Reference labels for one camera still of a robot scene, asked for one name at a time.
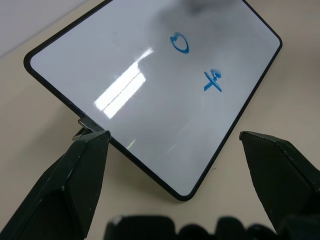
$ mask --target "beige table surface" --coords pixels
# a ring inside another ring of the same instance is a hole
[[[0,229],[80,129],[78,117],[26,72],[23,58],[99,2],[86,2],[0,59]],[[245,225],[270,227],[238,140],[243,130],[291,141],[320,169],[320,1],[248,2],[280,35],[283,48],[216,159],[215,169],[193,199],[179,202],[110,146],[87,239],[102,239],[107,221],[117,215],[167,215],[177,230],[197,223],[212,232],[219,217],[230,215]]]

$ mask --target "handwritten symbol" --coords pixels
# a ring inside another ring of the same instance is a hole
[[[178,37],[182,37],[182,38],[185,40],[186,49],[180,49],[179,47],[176,46],[176,43],[175,43],[175,42],[177,41]],[[173,47],[174,47],[175,49],[177,49],[179,52],[181,52],[181,53],[183,53],[183,54],[189,53],[188,40],[187,40],[187,38],[186,38],[184,35],[182,35],[180,32],[175,32],[174,35],[170,37],[170,41],[171,41]]]
[[[207,91],[212,85],[215,86],[220,92],[222,92],[221,87],[217,83],[217,80],[221,78],[221,72],[217,69],[211,69],[211,74],[213,78],[209,76],[209,73],[204,72],[205,76],[209,79],[209,83],[204,86],[204,91]]]

